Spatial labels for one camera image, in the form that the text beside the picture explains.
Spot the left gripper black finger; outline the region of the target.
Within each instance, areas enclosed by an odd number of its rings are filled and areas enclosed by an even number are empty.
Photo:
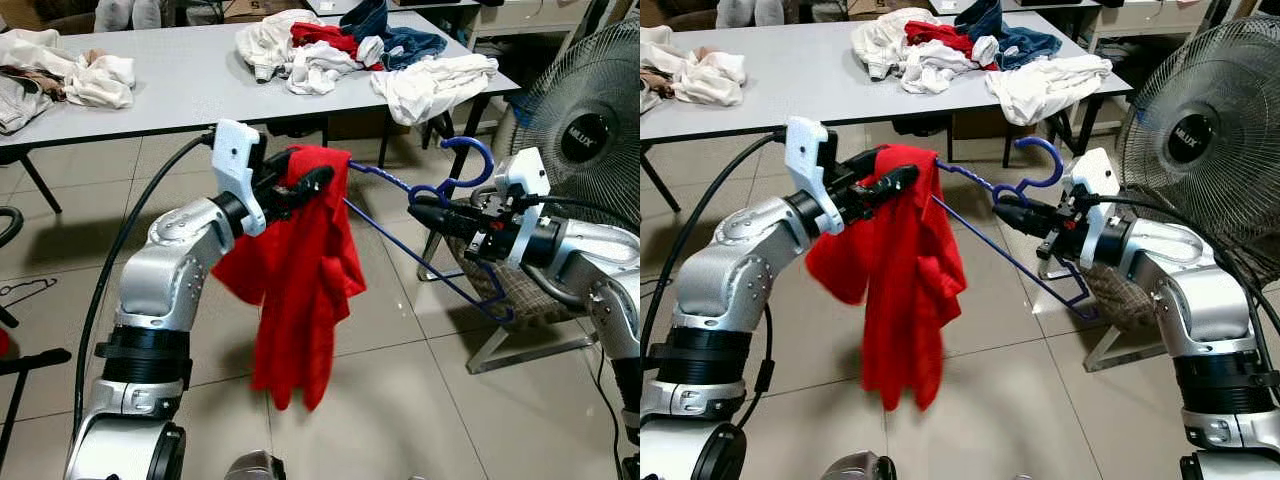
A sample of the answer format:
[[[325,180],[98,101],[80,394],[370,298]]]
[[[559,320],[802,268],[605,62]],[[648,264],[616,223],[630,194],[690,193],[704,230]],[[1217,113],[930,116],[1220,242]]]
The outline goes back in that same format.
[[[319,196],[335,177],[333,166],[316,166],[305,172],[298,179],[278,186],[278,196],[283,200],[311,200]]]
[[[864,200],[890,200],[909,191],[919,175],[919,168],[915,165],[895,166],[869,186],[861,187],[860,195]]]

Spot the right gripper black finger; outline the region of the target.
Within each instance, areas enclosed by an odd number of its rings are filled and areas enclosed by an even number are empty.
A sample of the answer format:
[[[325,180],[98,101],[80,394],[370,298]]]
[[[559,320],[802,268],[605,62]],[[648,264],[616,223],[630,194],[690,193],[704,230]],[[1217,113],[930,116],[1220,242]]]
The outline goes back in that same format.
[[[997,201],[992,207],[995,215],[1005,224],[1027,236],[1046,238],[1050,232],[1059,227],[1057,215],[1053,218],[1005,218],[1004,201]]]
[[[1056,205],[1046,204],[1019,195],[1004,196],[1005,218],[1053,218],[1059,212]]]
[[[457,215],[443,215],[435,216],[430,214],[424,214],[420,211],[420,204],[411,204],[407,207],[407,212],[426,227],[429,230],[434,230],[442,236],[449,236],[460,239],[471,239],[480,230],[480,216],[466,218]]]
[[[435,216],[457,215],[466,218],[477,218],[483,215],[483,210],[475,206],[470,201],[470,198],[445,200],[438,195],[421,195],[420,211]]]

